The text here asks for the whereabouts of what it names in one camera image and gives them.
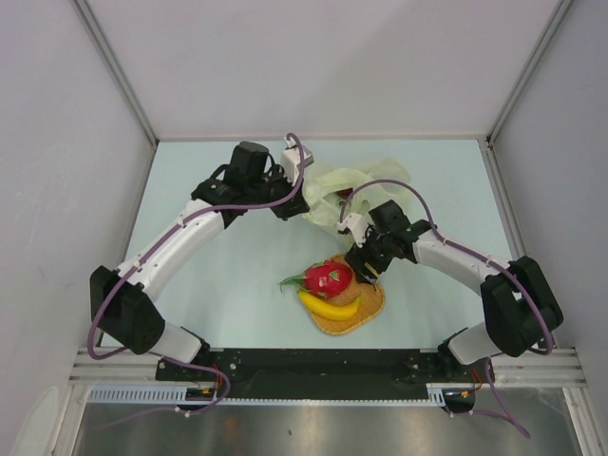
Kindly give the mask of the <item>translucent pale green plastic bag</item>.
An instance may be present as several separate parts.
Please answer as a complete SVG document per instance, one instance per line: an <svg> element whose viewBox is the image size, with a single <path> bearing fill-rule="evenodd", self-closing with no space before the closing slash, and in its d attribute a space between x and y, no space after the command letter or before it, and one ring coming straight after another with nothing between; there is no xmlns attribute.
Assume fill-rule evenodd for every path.
<svg viewBox="0 0 608 456"><path fill-rule="evenodd" d="M355 167L334 168L324 163L309 166L305 173L303 196L310 207L304 219L323 230L342 246L352 245L352 236L336 231L342 209L370 221L369 211L387 200L404 210L409 207L408 189L389 181L410 182L408 170L395 159L370 161Z"/></svg>

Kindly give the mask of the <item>red fake dragon fruit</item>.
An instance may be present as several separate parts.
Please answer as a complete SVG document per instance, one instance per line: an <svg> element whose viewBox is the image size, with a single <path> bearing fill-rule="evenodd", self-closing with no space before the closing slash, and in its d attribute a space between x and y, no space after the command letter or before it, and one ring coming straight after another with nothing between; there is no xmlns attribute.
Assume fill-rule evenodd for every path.
<svg viewBox="0 0 608 456"><path fill-rule="evenodd" d="M300 275L283 279L279 287L295 286L299 290L320 298L333 298L343 293L353 280L353 271L334 260L315 263Z"/></svg>

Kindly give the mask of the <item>yellow fake banana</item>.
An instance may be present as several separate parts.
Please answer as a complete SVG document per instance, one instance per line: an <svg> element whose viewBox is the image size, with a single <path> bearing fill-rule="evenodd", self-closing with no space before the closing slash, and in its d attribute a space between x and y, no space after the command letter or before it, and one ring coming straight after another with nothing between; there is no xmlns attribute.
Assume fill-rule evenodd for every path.
<svg viewBox="0 0 608 456"><path fill-rule="evenodd" d="M362 301L361 297L358 296L348 305L334 306L333 304L325 302L315 295L304 291L299 291L297 296L301 304L308 311L334 321L345 321L354 317L357 314Z"/></svg>

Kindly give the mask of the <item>dark red fake fruit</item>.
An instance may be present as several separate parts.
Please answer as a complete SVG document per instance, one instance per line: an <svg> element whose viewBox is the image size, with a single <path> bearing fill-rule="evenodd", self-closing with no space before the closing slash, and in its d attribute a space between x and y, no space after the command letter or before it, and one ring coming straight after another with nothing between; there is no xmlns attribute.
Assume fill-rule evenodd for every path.
<svg viewBox="0 0 608 456"><path fill-rule="evenodd" d="M352 193L351 188L343 189L343 190L339 190L339 191L335 192L335 194L343 200L345 200L351 193Z"/></svg>

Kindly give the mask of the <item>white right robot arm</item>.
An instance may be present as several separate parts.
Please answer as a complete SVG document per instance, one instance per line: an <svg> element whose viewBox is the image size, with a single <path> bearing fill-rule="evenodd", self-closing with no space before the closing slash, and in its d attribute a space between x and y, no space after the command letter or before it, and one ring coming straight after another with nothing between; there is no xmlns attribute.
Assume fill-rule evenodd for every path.
<svg viewBox="0 0 608 456"><path fill-rule="evenodd" d="M361 283L373 284L391 262L404 259L441 272L478 295L484 320L450 336L441 345L439 372L460 381L473 363L496 354L518 357L553 345L552 332L563 322L561 307L539 263L529 256L501 260L441 235L429 220L412 222L389 200L360 214L341 214L339 233L353 245L347 264Z"/></svg>

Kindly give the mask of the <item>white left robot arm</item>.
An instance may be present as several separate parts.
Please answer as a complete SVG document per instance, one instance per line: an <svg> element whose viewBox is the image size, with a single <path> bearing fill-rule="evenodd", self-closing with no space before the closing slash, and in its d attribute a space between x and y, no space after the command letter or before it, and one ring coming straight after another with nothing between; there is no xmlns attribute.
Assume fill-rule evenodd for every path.
<svg viewBox="0 0 608 456"><path fill-rule="evenodd" d="M119 266L98 267L90 276L91 327L87 351L95 360L95 333L102 331L120 343L122 351L153 353L176 364L197 380L210 368L210 357L194 333L168 323L156 308L162 290L206 242L238 217L270 209L287 220L308 212L302 195L304 170L312 153L294 133L287 134L279 160L256 142L240 142L231 160L197 185L175 220L141 252Z"/></svg>

